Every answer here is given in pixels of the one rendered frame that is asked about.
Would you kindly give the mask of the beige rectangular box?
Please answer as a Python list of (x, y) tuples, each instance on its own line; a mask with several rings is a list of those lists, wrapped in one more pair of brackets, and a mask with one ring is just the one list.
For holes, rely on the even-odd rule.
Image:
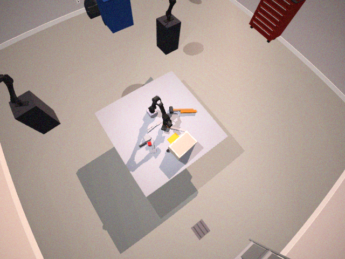
[(181, 136), (174, 133), (167, 140), (171, 144), (166, 151), (170, 151), (177, 160), (185, 155), (197, 143), (197, 140), (188, 131), (185, 131)]

